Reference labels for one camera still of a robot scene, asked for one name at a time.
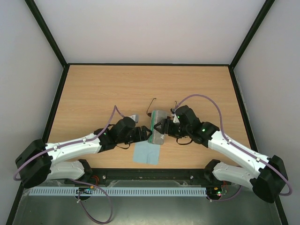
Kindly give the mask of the grey glasses case green lining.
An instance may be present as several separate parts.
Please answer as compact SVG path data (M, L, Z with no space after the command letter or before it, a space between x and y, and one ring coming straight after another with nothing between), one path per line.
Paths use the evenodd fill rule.
M164 122L167 119L168 113L162 110L154 110L151 113L150 130L152 134L148 139L148 143L163 145L165 132Z

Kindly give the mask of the light blue cleaning cloth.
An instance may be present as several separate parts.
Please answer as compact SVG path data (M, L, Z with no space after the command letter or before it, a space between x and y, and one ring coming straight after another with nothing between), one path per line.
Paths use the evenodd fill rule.
M159 162L160 145L147 141L137 142L134 147L133 161L136 163L157 165Z

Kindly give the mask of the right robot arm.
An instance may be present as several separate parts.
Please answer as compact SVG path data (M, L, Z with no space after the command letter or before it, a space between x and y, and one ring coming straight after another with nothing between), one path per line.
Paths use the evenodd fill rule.
M268 157L231 139L216 125L200 121L187 105L179 107L172 117L165 112L153 112L151 130L153 136L159 138L164 135L176 139L189 137L192 142L215 150L236 163L232 166L211 160L204 168L208 183L229 181L249 188L263 201L273 203L288 181L280 157Z

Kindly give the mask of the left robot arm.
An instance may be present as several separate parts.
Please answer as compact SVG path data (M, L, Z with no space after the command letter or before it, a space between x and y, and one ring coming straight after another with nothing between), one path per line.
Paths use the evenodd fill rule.
M60 143L34 140L16 158L17 174L24 188L32 188L47 180L81 180L91 173L86 160L72 162L86 154L97 154L114 149L118 144L130 145L146 141L152 131L138 127L131 117L124 117L116 124L108 124L81 138Z

